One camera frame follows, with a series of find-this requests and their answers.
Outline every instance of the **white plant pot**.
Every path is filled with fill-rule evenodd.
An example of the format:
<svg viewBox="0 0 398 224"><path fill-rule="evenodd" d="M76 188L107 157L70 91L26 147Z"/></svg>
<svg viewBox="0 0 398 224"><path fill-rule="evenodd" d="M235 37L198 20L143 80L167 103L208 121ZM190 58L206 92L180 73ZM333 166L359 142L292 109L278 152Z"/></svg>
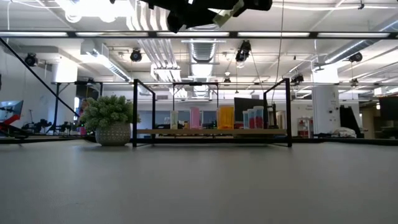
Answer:
<svg viewBox="0 0 398 224"><path fill-rule="evenodd" d="M102 146L124 146L130 142L130 135L130 124L125 123L115 123L95 131L95 139Z"/></svg>

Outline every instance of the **gray floor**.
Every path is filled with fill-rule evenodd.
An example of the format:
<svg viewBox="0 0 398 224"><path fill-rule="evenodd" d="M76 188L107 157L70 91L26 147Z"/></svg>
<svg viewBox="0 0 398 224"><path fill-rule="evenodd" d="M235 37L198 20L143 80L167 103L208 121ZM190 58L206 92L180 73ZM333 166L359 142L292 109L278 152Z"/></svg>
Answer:
<svg viewBox="0 0 398 224"><path fill-rule="evenodd" d="M398 223L398 148L0 145L0 223Z"/></svg>

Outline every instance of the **potted plant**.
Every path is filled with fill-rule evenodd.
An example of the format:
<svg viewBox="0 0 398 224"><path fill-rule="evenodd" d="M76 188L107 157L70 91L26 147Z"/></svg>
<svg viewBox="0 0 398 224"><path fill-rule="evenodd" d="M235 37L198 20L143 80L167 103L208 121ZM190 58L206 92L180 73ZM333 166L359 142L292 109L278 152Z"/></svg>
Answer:
<svg viewBox="0 0 398 224"><path fill-rule="evenodd" d="M88 99L89 106L80 121L88 131L95 132L95 139L102 146L123 146L130 141L132 103L126 97L102 96Z"/></svg>

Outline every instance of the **orange container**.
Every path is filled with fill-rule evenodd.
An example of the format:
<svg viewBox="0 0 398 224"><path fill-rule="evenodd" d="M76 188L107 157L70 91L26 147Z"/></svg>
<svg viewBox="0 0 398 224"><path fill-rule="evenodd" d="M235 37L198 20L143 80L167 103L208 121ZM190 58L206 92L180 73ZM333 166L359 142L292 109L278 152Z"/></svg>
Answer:
<svg viewBox="0 0 398 224"><path fill-rule="evenodd" d="M234 129L234 107L220 106L217 110L217 129Z"/></svg>

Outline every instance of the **green plant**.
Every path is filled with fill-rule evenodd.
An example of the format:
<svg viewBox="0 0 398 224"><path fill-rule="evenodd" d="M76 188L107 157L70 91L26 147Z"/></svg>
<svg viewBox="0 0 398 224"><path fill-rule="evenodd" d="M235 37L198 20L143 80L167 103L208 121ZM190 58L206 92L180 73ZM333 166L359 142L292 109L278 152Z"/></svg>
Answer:
<svg viewBox="0 0 398 224"><path fill-rule="evenodd" d="M98 100L89 98L87 101L89 106L80 121L85 123L88 130L108 128L114 123L132 123L132 103L127 102L124 96L102 96Z"/></svg>

